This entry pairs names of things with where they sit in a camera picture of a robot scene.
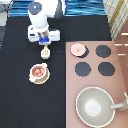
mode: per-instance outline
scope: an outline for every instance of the black tabletop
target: black tabletop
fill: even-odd
[[[59,29],[61,40],[49,47],[43,60],[42,46],[27,44],[28,17],[8,18],[0,51],[0,128],[66,128],[67,41],[110,41],[107,16],[48,19],[50,29]],[[46,62],[50,79],[43,85],[29,81],[29,70]]]

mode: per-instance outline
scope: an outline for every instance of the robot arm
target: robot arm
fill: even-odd
[[[29,41],[39,41],[40,35],[45,32],[49,33],[48,37],[51,41],[59,41],[60,31],[49,31],[47,18],[60,19],[65,11],[65,0],[35,0],[32,2],[28,7],[28,14],[32,24],[28,27]]]

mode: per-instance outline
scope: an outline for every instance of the cup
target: cup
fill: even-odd
[[[36,69],[40,69],[43,74],[41,76],[35,75]],[[35,84],[43,83],[48,78],[48,73],[49,72],[46,63],[36,64],[30,69],[29,80]]]

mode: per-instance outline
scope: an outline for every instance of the white bowl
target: white bowl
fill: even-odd
[[[112,97],[99,87],[87,87],[76,98],[76,111],[79,118],[91,127],[105,127],[115,116]]]

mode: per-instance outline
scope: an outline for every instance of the stove burner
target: stove burner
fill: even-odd
[[[115,72],[114,66],[109,62],[100,63],[98,70],[103,76],[112,76]]]
[[[86,49],[85,53],[82,56],[79,56],[79,58],[84,58],[89,54],[89,50],[86,46],[85,46],[85,49]]]
[[[79,76],[82,76],[82,77],[87,76],[89,75],[90,71],[91,71],[91,68],[89,64],[87,64],[86,62],[79,62],[75,66],[75,72]]]
[[[111,49],[106,45],[99,45],[96,48],[96,54],[102,58],[110,56]]]

